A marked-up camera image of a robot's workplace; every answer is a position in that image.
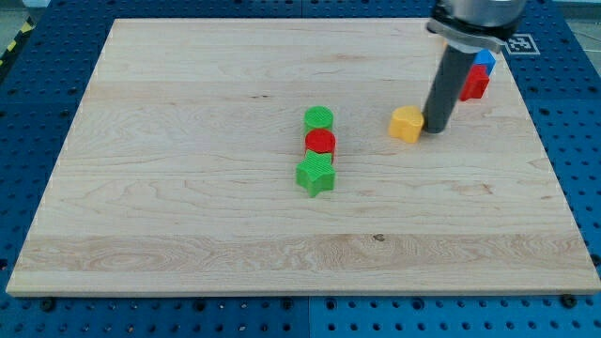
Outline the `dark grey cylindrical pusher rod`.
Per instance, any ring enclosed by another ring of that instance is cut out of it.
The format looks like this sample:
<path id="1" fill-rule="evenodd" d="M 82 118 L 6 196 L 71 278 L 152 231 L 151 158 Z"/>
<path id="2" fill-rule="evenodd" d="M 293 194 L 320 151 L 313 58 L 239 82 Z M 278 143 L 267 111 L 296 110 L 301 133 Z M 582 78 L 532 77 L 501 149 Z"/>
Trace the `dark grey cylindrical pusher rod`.
<path id="1" fill-rule="evenodd" d="M 424 104 L 424 131 L 443 132 L 470 73 L 476 53 L 464 53 L 448 45 Z"/>

